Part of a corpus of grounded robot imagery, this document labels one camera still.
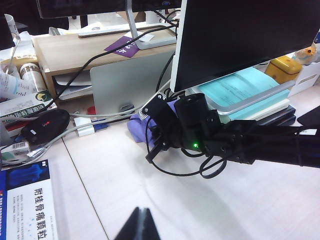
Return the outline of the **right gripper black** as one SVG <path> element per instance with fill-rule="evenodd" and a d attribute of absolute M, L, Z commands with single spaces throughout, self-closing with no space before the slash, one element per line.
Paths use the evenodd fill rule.
<path fill-rule="evenodd" d="M 148 163 L 169 148 L 204 151 L 204 140 L 210 133 L 212 113 L 203 93 L 182 95 L 173 102 L 167 103 L 162 92 L 155 93 L 139 110 L 142 120 L 149 117 L 156 123 L 156 144 L 152 149 L 147 146 Z"/>

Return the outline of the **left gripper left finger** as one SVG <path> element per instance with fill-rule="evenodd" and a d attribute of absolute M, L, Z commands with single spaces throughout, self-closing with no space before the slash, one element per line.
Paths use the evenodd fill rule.
<path fill-rule="evenodd" d="M 122 228 L 119 230 L 118 234 L 114 240 L 134 240 L 137 229 L 138 229 L 138 220 L 139 220 L 140 208 L 136 207 Z"/>

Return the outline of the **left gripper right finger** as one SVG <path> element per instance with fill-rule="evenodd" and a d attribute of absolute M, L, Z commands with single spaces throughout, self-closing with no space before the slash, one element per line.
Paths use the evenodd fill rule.
<path fill-rule="evenodd" d="M 141 240 L 160 240 L 156 224 L 149 208 L 144 208 L 141 212 Z"/>

